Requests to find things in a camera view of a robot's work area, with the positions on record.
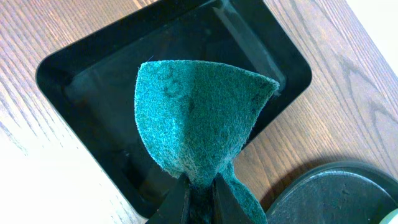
wooden surface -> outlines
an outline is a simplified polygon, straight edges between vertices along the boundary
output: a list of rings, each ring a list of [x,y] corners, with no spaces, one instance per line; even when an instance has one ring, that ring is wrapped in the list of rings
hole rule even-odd
[[[46,55],[147,4],[0,1],[2,218],[144,222],[41,94],[34,75]],[[265,209],[300,174],[330,161],[365,161],[398,178],[398,79],[345,1],[266,4],[308,60],[313,79],[238,156],[238,178]]]

cloth fold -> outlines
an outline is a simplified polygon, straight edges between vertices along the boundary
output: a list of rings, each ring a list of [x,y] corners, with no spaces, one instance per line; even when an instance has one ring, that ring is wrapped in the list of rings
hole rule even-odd
[[[138,131],[163,170],[174,177],[186,173],[203,197],[222,174],[248,217],[266,223],[259,202],[235,177],[232,160],[278,87],[270,78],[222,63],[146,62],[136,83]],[[197,202],[191,218],[208,221],[211,205],[201,203],[209,200]]]

baking pan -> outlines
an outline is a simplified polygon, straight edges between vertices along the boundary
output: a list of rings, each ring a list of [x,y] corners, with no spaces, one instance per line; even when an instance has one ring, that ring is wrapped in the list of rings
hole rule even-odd
[[[176,183],[134,122],[141,63],[206,60],[271,77],[249,141],[309,86],[311,70],[261,0],[160,0],[46,57],[37,84],[119,190],[149,218]]]
[[[269,224],[380,223],[398,208],[398,182],[360,162],[334,162],[295,180],[267,211]]]

wooden table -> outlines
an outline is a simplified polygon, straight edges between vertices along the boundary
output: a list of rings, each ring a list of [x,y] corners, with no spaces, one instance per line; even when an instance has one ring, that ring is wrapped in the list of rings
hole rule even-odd
[[[238,178],[265,209],[326,162],[360,160],[398,178],[398,79],[347,3],[265,2],[313,79],[240,153]],[[150,3],[0,1],[0,198],[15,222],[144,222],[41,94],[35,69],[46,55]]]

white surface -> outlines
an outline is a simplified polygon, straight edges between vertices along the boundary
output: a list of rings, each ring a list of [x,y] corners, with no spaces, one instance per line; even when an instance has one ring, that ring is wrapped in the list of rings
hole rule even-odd
[[[347,0],[394,73],[398,74],[398,0]]]

